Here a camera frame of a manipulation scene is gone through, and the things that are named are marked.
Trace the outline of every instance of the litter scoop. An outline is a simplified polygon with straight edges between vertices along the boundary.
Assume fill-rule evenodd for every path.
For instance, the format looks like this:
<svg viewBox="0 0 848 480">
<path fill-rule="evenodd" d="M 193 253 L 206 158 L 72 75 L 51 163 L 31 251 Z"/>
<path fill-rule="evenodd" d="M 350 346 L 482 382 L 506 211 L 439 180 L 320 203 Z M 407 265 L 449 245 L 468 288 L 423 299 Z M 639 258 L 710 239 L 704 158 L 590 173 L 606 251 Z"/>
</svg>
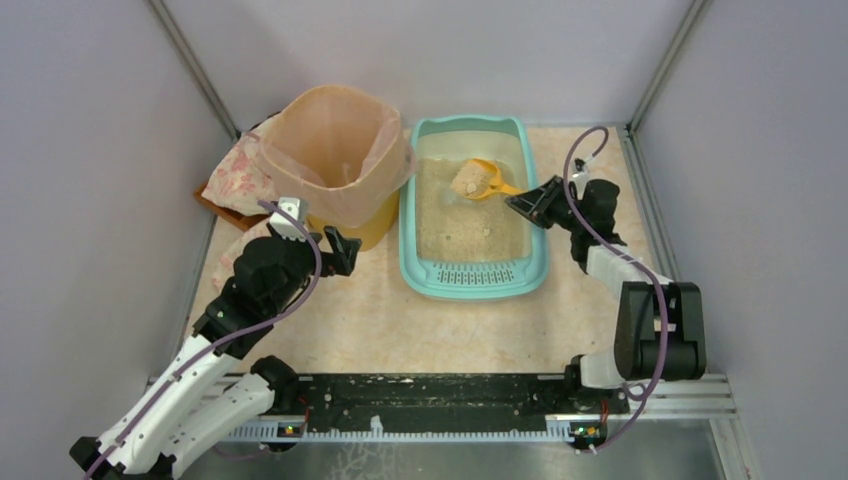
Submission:
<svg viewBox="0 0 848 480">
<path fill-rule="evenodd" d="M 504 182 L 501 169 L 488 160 L 473 158 L 454 177 L 451 189 L 471 200 L 482 200 L 496 193 L 518 195 L 524 190 Z"/>
</svg>

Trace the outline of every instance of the white wall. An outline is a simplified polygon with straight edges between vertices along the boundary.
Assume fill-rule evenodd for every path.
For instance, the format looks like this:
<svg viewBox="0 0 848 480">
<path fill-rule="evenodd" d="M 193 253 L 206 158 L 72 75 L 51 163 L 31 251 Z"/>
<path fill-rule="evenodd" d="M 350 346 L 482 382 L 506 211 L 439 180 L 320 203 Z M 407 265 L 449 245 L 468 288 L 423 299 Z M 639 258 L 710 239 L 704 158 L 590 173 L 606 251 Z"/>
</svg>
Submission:
<svg viewBox="0 0 848 480">
<path fill-rule="evenodd" d="M 715 2 L 640 134 L 764 478 L 845 478 L 848 3 Z"/>
<path fill-rule="evenodd" d="M 407 122 L 629 120 L 687 0 L 171 0 L 237 125 L 345 83 Z"/>
<path fill-rule="evenodd" d="M 78 478 L 179 336 L 228 140 L 143 2 L 3 2 L 0 64 L 0 477 Z"/>
</svg>

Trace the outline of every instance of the cat litter box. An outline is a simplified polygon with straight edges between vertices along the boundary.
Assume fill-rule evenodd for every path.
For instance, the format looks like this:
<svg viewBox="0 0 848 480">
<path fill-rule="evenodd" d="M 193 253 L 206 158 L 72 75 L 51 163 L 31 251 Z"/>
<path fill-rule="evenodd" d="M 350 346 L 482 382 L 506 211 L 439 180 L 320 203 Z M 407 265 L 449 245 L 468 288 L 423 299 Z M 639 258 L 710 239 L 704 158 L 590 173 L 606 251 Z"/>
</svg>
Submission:
<svg viewBox="0 0 848 480">
<path fill-rule="evenodd" d="M 472 158 L 494 161 L 504 180 L 538 187 L 533 152 L 516 118 L 425 119 L 410 143 L 419 169 L 401 190 L 400 270 L 417 292 L 452 300 L 488 300 L 535 290 L 548 274 L 544 230 L 511 211 L 503 195 L 462 198 L 450 189 Z"/>
</svg>

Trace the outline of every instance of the orange plastic bag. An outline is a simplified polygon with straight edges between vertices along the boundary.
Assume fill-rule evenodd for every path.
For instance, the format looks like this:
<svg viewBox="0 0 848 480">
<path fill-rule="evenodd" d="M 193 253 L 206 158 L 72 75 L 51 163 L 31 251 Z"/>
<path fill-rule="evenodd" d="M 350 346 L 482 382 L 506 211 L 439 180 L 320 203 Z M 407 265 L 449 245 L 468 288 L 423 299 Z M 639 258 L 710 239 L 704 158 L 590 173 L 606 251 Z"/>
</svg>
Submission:
<svg viewBox="0 0 848 480">
<path fill-rule="evenodd" d="M 317 223 L 343 233 L 376 215 L 382 237 L 397 212 L 395 192 L 415 172 L 400 113 L 339 85 L 308 90 L 286 107 L 262 135 L 260 152 L 257 165 L 278 194 L 306 200 Z"/>
</svg>

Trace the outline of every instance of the wire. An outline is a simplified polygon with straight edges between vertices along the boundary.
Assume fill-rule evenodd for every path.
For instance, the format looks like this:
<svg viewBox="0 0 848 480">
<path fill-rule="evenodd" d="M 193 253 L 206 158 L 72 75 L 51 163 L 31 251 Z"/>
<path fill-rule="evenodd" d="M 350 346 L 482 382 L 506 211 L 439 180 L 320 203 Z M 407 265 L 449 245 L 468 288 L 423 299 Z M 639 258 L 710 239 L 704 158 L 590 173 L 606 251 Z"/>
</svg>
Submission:
<svg viewBox="0 0 848 480">
<path fill-rule="evenodd" d="M 185 373 L 189 368 L 191 368 L 195 363 L 197 363 L 198 360 L 206 356 L 209 352 L 214 351 L 221 345 L 232 342 L 233 340 L 236 340 L 245 335 L 250 335 L 253 332 L 268 328 L 274 325 L 275 323 L 279 322 L 280 320 L 283 320 L 284 318 L 288 317 L 289 315 L 294 313 L 295 310 L 300 308 L 300 306 L 303 305 L 303 303 L 306 302 L 307 299 L 309 299 L 310 295 L 312 295 L 312 292 L 315 290 L 315 286 L 318 285 L 318 279 L 321 277 L 321 270 L 323 268 L 323 265 L 321 263 L 321 250 L 318 248 L 318 244 L 315 242 L 315 239 L 312 238 L 312 235 L 309 234 L 309 231 L 307 231 L 306 228 L 301 225 L 300 222 L 297 221 L 297 219 L 295 219 L 288 213 L 282 211 L 273 203 L 260 200 L 259 205 L 261 205 L 262 208 L 269 212 L 279 213 L 280 215 L 282 215 L 283 218 L 285 218 L 289 221 L 289 223 L 294 225 L 295 228 L 297 228 L 297 230 L 301 233 L 301 235 L 304 236 L 306 242 L 309 244 L 310 247 L 312 247 L 312 253 L 315 254 L 315 273 L 312 275 L 312 278 L 306 285 L 306 288 L 303 290 L 302 296 L 300 296 L 300 298 L 293 302 L 288 308 L 284 309 L 282 313 L 280 313 L 274 318 L 265 320 L 264 322 L 257 323 L 256 325 L 247 328 L 243 328 L 241 330 L 237 330 L 229 335 L 225 335 L 224 337 L 221 337 L 218 340 L 214 341 L 209 346 L 196 353 L 193 357 L 189 358 L 181 367 L 174 370 L 174 372 L 171 374 L 172 379 L 180 378 L 182 374 Z M 109 456 L 115 452 L 115 450 L 118 448 L 118 445 L 121 445 L 124 440 L 126 440 L 132 430 L 136 427 L 136 425 L 141 422 L 141 419 L 144 418 L 145 415 L 147 415 L 150 409 L 153 408 L 153 405 L 155 405 L 156 402 L 159 401 L 159 399 L 162 397 L 162 395 L 165 394 L 165 392 L 173 384 L 173 382 L 173 380 L 165 381 L 153 393 L 153 395 L 150 396 L 150 399 L 148 399 L 147 402 L 139 409 L 136 416 L 133 417 L 129 422 L 127 422 L 126 427 L 124 427 L 121 433 L 119 433 L 118 436 L 115 437 L 115 440 L 113 441 L 112 445 L 106 448 L 106 450 L 101 453 L 99 457 L 97 457 L 97 460 L 95 460 L 94 463 L 91 464 L 88 470 L 85 471 L 82 480 L 88 480 L 92 477 L 92 475 L 94 475 L 97 469 L 100 468 L 100 465 L 102 465 L 103 462 L 105 462 L 106 459 L 109 458 Z"/>
<path fill-rule="evenodd" d="M 604 139 L 603 141 L 601 141 L 601 145 L 597 149 L 595 149 L 595 152 L 592 154 L 592 156 L 596 157 L 606 146 L 607 140 L 609 140 L 609 129 L 607 127 L 599 125 L 581 133 L 580 136 L 577 137 L 577 139 L 571 145 L 571 148 L 568 150 L 568 153 L 565 156 L 565 164 L 562 167 L 563 179 L 568 178 L 568 169 L 571 166 L 571 160 L 574 157 L 574 152 L 577 150 L 577 147 L 580 145 L 581 142 L 583 142 L 583 140 L 586 139 L 586 137 L 595 132 L 602 132 L 604 134 Z M 657 278 L 654 272 L 652 272 L 650 268 L 646 267 L 642 262 L 640 262 L 636 258 L 628 255 L 627 253 L 619 250 L 618 248 L 615 248 L 612 244 L 604 240 L 604 238 L 601 237 L 598 232 L 596 232 L 595 229 L 592 228 L 591 225 L 589 225 L 589 222 L 586 220 L 583 214 L 580 213 L 580 210 L 577 209 L 577 201 L 574 199 L 574 197 L 571 196 L 571 190 L 568 188 L 567 181 L 563 182 L 563 189 L 565 190 L 565 199 L 568 202 L 568 206 L 571 208 L 571 211 L 574 213 L 574 217 L 577 219 L 578 222 L 580 222 L 583 228 L 585 228 L 586 231 L 589 232 L 592 237 L 594 237 L 595 240 L 597 240 L 598 243 L 603 245 L 607 250 L 632 263 L 637 270 L 644 273 L 645 276 L 648 277 L 654 287 L 654 293 L 657 296 L 657 301 L 660 307 L 660 348 L 659 353 L 657 354 L 657 365 L 654 367 L 654 373 L 653 375 L 651 375 L 651 380 L 650 382 L 648 382 L 648 386 L 638 384 L 638 386 L 642 387 L 643 389 L 642 393 L 639 395 L 633 394 L 626 384 L 622 385 L 622 389 L 624 390 L 624 393 L 625 395 L 627 395 L 628 398 L 640 402 L 639 407 L 627 420 L 627 422 L 625 422 L 624 425 L 622 425 L 621 428 L 619 428 L 618 431 L 616 431 L 615 434 L 613 434 L 606 442 L 595 447 L 593 450 L 583 450 L 583 452 L 587 453 L 597 453 L 613 444 L 619 437 L 621 437 L 621 435 L 623 435 L 627 430 L 629 430 L 634 423 L 636 423 L 636 419 L 639 418 L 639 415 L 641 415 L 642 412 L 645 410 L 645 406 L 648 403 L 648 397 L 650 397 L 651 394 L 654 392 L 654 389 L 657 387 L 657 384 L 659 383 L 660 378 L 662 377 L 663 367 L 665 366 L 665 358 L 666 354 L 668 353 L 668 307 L 665 303 L 665 293 L 663 292 L 662 285 L 660 283 L 659 278 Z"/>
<path fill-rule="evenodd" d="M 607 399 L 601 400 L 601 426 L 607 424 L 607 419 L 609 418 L 609 402 Z"/>
</svg>

